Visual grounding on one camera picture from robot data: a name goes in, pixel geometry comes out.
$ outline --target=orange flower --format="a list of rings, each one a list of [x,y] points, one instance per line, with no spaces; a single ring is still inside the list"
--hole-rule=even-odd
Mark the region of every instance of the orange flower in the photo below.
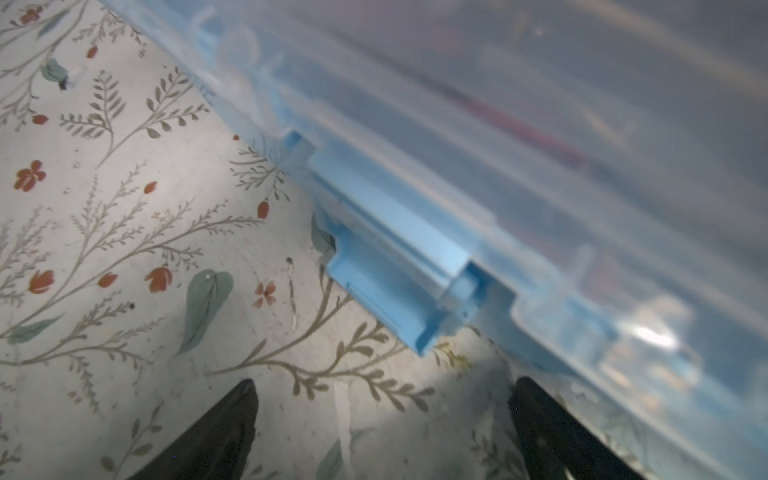
[[[53,270],[46,270],[43,273],[40,273],[40,270],[38,270],[29,280],[29,291],[36,294],[45,293],[52,283]]]
[[[151,293],[157,293],[164,292],[173,279],[174,276],[170,274],[170,270],[167,266],[159,266],[149,272],[149,275],[147,275],[147,278],[145,278],[144,281],[152,280],[149,284],[149,291]]]
[[[261,306],[264,304],[264,300],[266,300],[267,305],[271,306],[277,301],[277,299],[272,296],[272,294],[275,293],[275,290],[277,290],[277,287],[275,286],[274,282],[269,282],[266,285],[266,288],[264,288],[263,283],[259,282],[259,286],[256,287],[256,292],[254,292],[259,298],[253,302],[253,306],[256,308],[261,308]]]
[[[16,172],[16,183],[13,184],[13,187],[16,190],[29,192],[38,181],[45,179],[45,172],[40,170],[42,166],[43,163],[40,160],[35,160],[30,168],[22,168]]]
[[[117,280],[117,279],[118,279],[117,275],[115,275],[112,272],[109,272],[109,273],[106,273],[102,278],[99,279],[98,285],[101,288],[107,288],[112,283],[114,283],[114,281]]]
[[[256,215],[261,219],[264,220],[267,215],[270,214],[270,203],[268,201],[263,201],[259,204],[259,206],[256,208]]]
[[[42,12],[42,10],[42,7],[30,8],[19,20],[22,21],[22,25],[27,25],[29,22],[36,22],[40,19],[40,12]]]

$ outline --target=table surface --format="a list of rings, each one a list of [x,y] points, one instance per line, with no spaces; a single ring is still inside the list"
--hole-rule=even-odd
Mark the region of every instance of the table surface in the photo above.
[[[0,475],[127,478],[250,377],[249,480],[525,478],[508,358],[400,344],[278,153],[101,4],[0,8]]]

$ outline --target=floral tablecloth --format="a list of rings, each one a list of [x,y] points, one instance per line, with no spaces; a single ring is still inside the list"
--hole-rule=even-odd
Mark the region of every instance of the floral tablecloth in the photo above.
[[[250,377],[249,480],[525,478],[514,362],[399,343],[319,266],[280,149],[104,6],[4,0],[0,104],[0,475],[127,478]]]

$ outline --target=translucent plastic box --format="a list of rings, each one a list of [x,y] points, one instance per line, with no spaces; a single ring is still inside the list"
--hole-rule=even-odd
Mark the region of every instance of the translucent plastic box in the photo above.
[[[293,149],[329,272],[414,350],[493,304],[718,475],[768,475],[767,3],[107,3]]]

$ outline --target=plastic container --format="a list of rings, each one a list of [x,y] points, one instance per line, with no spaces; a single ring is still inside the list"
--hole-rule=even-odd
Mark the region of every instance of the plastic container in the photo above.
[[[764,3],[107,4],[231,126],[293,147],[329,272],[406,344],[506,299],[497,331],[718,475],[764,478]]]

